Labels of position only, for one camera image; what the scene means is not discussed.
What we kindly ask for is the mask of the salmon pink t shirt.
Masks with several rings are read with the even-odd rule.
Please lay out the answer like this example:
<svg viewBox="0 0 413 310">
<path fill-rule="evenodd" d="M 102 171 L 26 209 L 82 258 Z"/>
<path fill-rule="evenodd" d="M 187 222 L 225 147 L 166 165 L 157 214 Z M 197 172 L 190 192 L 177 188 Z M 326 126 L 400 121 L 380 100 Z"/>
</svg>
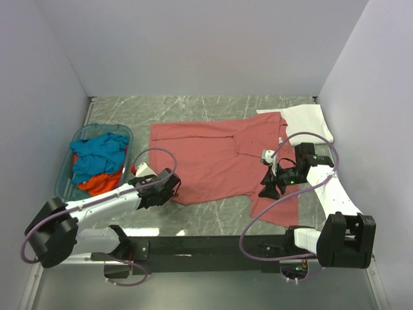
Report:
<svg viewBox="0 0 413 310">
<path fill-rule="evenodd" d="M 267 173 L 261 153 L 276 150 L 287 138 L 286 129 L 278 112 L 247 119 L 154 123 L 149 166 L 156 173 L 175 168 L 181 186 L 173 200 L 182 205 L 247 196 L 252 217 L 284 227 L 297 225 L 297 196 L 280 203 L 258 196 Z"/>
</svg>

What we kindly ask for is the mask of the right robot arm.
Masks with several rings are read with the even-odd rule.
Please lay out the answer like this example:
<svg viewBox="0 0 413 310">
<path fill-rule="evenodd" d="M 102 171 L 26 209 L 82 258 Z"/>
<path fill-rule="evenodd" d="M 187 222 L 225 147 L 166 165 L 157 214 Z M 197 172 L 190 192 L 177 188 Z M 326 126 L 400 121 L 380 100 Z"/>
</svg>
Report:
<svg viewBox="0 0 413 310">
<path fill-rule="evenodd" d="M 278 200 L 287 187 L 307 183 L 314 187 L 326 221 L 322 230 L 291 226 L 285 234 L 283 250 L 297 258 L 304 252 L 317 256 L 323 267 L 366 269 L 372 259 L 376 222 L 353 204 L 334 172 L 329 156 L 318 155 L 314 144 L 301 143 L 294 148 L 290 168 L 281 166 L 273 150 L 264 150 L 261 161 L 268 167 L 261 184 L 261 198 Z"/>
</svg>

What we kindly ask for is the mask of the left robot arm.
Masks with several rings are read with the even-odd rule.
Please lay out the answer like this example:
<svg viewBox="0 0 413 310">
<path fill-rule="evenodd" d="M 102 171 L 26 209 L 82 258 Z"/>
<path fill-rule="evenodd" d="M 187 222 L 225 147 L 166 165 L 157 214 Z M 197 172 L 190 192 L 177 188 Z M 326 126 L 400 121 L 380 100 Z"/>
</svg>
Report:
<svg viewBox="0 0 413 310">
<path fill-rule="evenodd" d="M 94 225 L 118 213 L 162 206 L 181 185 L 171 169 L 132 178 L 128 183 L 91 198 L 46 202 L 25 231 L 25 244 L 34 250 L 35 263 L 51 268 L 69 256 L 102 253 L 116 260 L 133 258 L 132 242 L 118 225 Z"/>
</svg>

